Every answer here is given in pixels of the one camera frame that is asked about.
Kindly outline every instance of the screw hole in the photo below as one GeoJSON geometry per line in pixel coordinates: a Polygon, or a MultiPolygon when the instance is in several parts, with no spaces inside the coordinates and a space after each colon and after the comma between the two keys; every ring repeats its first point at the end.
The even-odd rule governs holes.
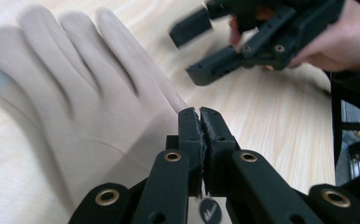
{"type": "Polygon", "coordinates": [[[164,221],[165,221],[165,216],[162,213],[156,212],[150,216],[150,222],[154,224],[163,223],[164,221]]]}
{"type": "Polygon", "coordinates": [[[293,215],[290,217],[291,223],[294,224],[305,224],[305,220],[299,215],[293,215]]]}
{"type": "Polygon", "coordinates": [[[108,200],[111,200],[112,198],[114,198],[114,193],[113,192],[106,192],[104,193],[102,196],[101,196],[101,199],[103,201],[108,201],[108,200]]]}
{"type": "Polygon", "coordinates": [[[328,194],[328,198],[337,203],[341,203],[343,201],[338,194],[328,194]]]}
{"type": "Polygon", "coordinates": [[[215,138],[215,140],[222,142],[222,141],[226,140],[226,138],[223,137],[223,136],[217,136],[217,137],[215,138]]]}

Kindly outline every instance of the wooden table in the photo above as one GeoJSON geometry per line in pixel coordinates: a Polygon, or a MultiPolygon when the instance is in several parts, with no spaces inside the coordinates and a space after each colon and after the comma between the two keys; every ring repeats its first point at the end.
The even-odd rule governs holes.
{"type": "MultiPolygon", "coordinates": [[[[213,32],[180,50],[167,33],[202,1],[0,0],[0,25],[15,24],[20,11],[36,2],[58,16],[82,10],[94,18],[97,8],[112,9],[189,106],[221,112],[241,148],[262,154],[291,187],[302,192],[315,184],[334,183],[329,81],[320,70],[309,65],[282,72],[241,68],[198,87],[185,67],[228,45],[228,18],[215,21],[213,32]]],[[[30,147],[18,124],[0,107],[0,138],[4,137],[12,146],[30,147]]]]}

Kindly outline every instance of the brass insert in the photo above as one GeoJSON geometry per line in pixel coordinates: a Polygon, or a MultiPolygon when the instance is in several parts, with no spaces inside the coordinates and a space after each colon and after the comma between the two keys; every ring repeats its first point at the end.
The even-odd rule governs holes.
{"type": "Polygon", "coordinates": [[[248,46],[248,45],[244,45],[244,46],[243,46],[243,50],[244,50],[244,51],[251,51],[252,48],[250,48],[250,46],[248,46]]]}
{"type": "Polygon", "coordinates": [[[166,161],[180,161],[181,155],[177,152],[169,152],[165,155],[166,161]]]}
{"type": "Polygon", "coordinates": [[[119,192],[116,189],[103,189],[96,195],[95,202],[100,206],[108,206],[115,203],[119,198],[119,192]]]}
{"type": "Polygon", "coordinates": [[[323,189],[322,196],[326,201],[338,207],[345,208],[351,206],[351,201],[348,197],[332,189],[323,189]]]}
{"type": "Polygon", "coordinates": [[[276,52],[282,53],[285,51],[285,48],[283,45],[276,45],[275,50],[276,50],[276,52]]]}
{"type": "Polygon", "coordinates": [[[248,162],[255,162],[257,157],[251,153],[244,152],[241,154],[241,159],[248,162]]]}

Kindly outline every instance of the black bracket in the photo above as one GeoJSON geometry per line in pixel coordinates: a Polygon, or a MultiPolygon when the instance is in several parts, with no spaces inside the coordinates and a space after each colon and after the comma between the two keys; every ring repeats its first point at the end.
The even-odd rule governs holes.
{"type": "Polygon", "coordinates": [[[168,136],[148,179],[131,189],[103,184],[88,193],[70,223],[187,223],[188,197],[201,182],[227,198],[232,223],[360,223],[360,177],[342,187],[292,189],[264,159],[240,149],[221,114],[179,113],[179,135],[168,136]]]}
{"type": "Polygon", "coordinates": [[[301,49],[339,18],[343,3],[344,0],[211,0],[178,22],[170,36],[181,47],[211,29],[210,20],[228,14],[237,18],[240,32],[258,28],[240,52],[228,46],[187,68],[194,83],[204,86],[241,66],[284,69],[301,49]],[[268,21],[257,21],[256,8],[261,6],[272,8],[275,15],[268,21]]]}

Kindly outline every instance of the glove finger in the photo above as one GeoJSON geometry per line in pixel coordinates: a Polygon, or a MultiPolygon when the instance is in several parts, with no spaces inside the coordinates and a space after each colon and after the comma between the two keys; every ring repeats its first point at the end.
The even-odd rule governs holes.
{"type": "Polygon", "coordinates": [[[87,15],[77,12],[67,14],[61,19],[61,25],[95,76],[103,98],[112,98],[119,93],[136,94],[128,73],[109,51],[87,15]]]}
{"type": "Polygon", "coordinates": [[[73,112],[97,102],[99,90],[68,36],[44,7],[32,7],[20,18],[25,38],[70,101],[73,112]]]}
{"type": "Polygon", "coordinates": [[[110,10],[99,11],[98,27],[104,41],[129,72],[138,90],[151,92],[151,84],[146,83],[154,82],[174,111],[179,112],[187,107],[169,79],[162,74],[130,31],[110,10]]]}
{"type": "Polygon", "coordinates": [[[20,29],[0,29],[0,69],[25,91],[43,124],[69,116],[69,106],[44,64],[27,46],[20,29]]]}
{"type": "Polygon", "coordinates": [[[35,108],[30,102],[28,96],[21,89],[21,87],[9,77],[6,73],[0,70],[0,96],[12,105],[16,110],[21,112],[24,117],[30,120],[33,125],[41,131],[41,124],[35,112],[35,108]]]}

